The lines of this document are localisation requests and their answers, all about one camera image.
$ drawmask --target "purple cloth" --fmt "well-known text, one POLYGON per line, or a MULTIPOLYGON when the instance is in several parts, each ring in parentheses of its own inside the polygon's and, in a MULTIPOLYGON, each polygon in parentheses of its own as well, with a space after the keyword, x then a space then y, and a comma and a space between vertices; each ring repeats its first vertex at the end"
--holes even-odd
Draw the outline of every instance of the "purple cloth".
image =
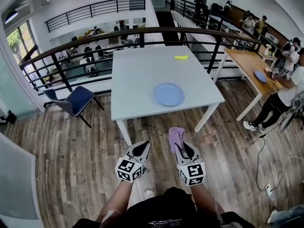
POLYGON ((183 148, 185 129, 180 127, 172 127, 169 129, 169 144, 171 152, 175 153, 175 144, 183 148))

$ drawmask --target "floor plank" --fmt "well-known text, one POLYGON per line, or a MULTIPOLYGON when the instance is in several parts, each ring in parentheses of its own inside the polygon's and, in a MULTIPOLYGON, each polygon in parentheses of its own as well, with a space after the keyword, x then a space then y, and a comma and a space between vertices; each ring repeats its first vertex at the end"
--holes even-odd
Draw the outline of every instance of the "floor plank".
MULTIPOLYGON (((178 177, 168 143, 169 128, 178 126, 186 129, 185 140, 199 148, 206 165, 205 186, 223 208, 237 212, 256 227, 266 227, 273 205, 288 209, 304 201, 300 186, 304 161, 288 160, 275 202, 260 192, 255 182, 256 162, 264 141, 259 139, 258 131, 250 132, 235 120, 255 92, 246 80, 218 81, 217 85, 226 102, 198 133, 193 129, 206 107, 128 121, 133 142, 152 143, 148 170, 136 181, 129 206, 144 200, 147 188, 157 195, 172 186, 190 193, 178 177)), ((96 219, 119 184, 114 167, 125 153, 126 143, 111 121, 111 94, 101 95, 98 100, 105 111, 92 103, 83 114, 92 129, 54 105, 44 114, 7 125, 5 135, 36 156, 38 202, 46 228, 72 227, 80 218, 96 219)), ((245 119, 254 119, 262 102, 245 119)), ((283 168, 287 156, 304 156, 304 134, 299 122, 294 121, 284 133, 278 130, 265 137, 258 177, 261 187, 267 184, 270 173, 277 175, 283 168)))

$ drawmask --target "plate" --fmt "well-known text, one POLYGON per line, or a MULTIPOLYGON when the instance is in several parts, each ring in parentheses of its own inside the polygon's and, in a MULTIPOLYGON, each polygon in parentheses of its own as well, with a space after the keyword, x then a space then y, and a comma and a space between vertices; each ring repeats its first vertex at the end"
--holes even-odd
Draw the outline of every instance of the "plate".
POLYGON ((262 83, 267 83, 267 78, 266 78, 266 76, 261 71, 256 70, 255 71, 255 76, 262 83))
POLYGON ((176 106, 183 103, 185 94, 178 85, 164 83, 154 88, 154 97, 162 105, 176 106))

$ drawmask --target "chair seat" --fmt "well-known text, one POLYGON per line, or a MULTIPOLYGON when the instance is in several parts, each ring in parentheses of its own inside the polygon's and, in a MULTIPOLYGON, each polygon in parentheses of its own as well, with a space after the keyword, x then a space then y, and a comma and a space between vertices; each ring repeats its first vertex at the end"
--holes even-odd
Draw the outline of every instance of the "chair seat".
POLYGON ((94 93, 88 89, 78 86, 64 101, 72 103, 73 114, 76 116, 91 102, 94 93))

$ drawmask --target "white shoe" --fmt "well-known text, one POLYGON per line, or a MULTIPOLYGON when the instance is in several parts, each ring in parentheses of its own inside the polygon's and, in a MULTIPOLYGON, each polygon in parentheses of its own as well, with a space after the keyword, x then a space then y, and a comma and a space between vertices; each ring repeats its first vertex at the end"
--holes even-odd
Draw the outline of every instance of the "white shoe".
POLYGON ((257 128, 250 122, 247 122, 247 121, 243 121, 243 126, 246 128, 246 129, 249 129, 251 131, 255 131, 257 128))
POLYGON ((259 124, 259 125, 258 125, 258 128, 259 128, 259 130, 260 130, 261 133, 264 133, 265 130, 266 130, 266 128, 263 128, 263 127, 262 127, 262 124, 259 124))
POLYGON ((151 189, 147 189, 145 192, 144 192, 144 198, 147 200, 147 199, 150 199, 150 198, 154 198, 155 197, 155 194, 154 192, 151 190, 151 189))
POLYGON ((271 223, 271 220, 273 218, 273 216, 277 213, 277 210, 275 209, 274 211, 271 212, 268 220, 267 220, 267 224, 270 224, 271 223))

